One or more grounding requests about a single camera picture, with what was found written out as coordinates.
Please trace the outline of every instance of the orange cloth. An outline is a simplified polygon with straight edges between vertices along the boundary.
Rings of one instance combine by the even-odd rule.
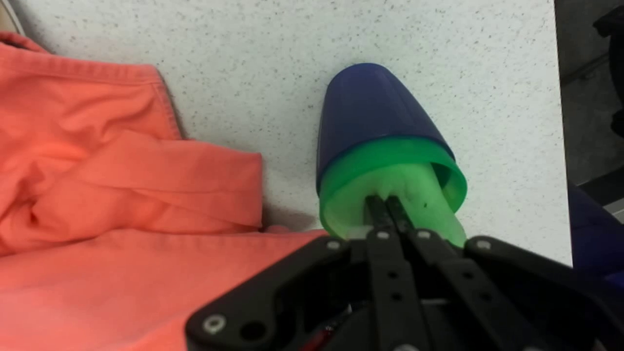
[[[318,233],[258,233],[262,157],[180,140],[153,66],[0,32],[0,348],[184,348],[184,321]]]

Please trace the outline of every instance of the screw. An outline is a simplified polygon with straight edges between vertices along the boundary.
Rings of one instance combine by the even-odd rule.
[[[203,321],[203,329],[211,335],[223,331],[227,327],[227,317],[221,313],[211,313],[205,321]]]
[[[391,233],[389,233],[389,231],[379,231],[377,237],[379,237],[379,239],[389,239]]]
[[[410,342],[404,342],[404,344],[394,346],[393,351],[418,351],[418,346],[410,344]]]
[[[432,231],[420,229],[416,235],[422,237],[422,239],[430,239]]]
[[[492,249],[492,241],[488,241],[488,239],[478,239],[478,241],[476,241],[476,247],[478,247],[478,249]]]
[[[328,249],[340,249],[340,241],[328,241]]]

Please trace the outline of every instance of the orange towel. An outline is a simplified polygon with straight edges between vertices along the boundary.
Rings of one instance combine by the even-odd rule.
[[[0,348],[184,348],[318,235],[258,233],[262,157],[180,138],[155,68],[0,32]]]

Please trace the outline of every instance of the table surface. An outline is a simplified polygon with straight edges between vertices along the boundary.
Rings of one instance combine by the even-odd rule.
[[[389,66],[430,110],[471,190],[459,216],[570,261],[552,1],[22,0],[59,54],[149,62],[192,138],[266,155],[272,222],[318,225],[316,132],[328,81]]]

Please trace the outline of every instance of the black metal bracket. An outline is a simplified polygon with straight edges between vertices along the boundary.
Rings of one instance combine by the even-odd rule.
[[[465,249],[371,196],[365,239],[318,237],[186,325],[211,351],[624,348],[624,294],[494,237]]]

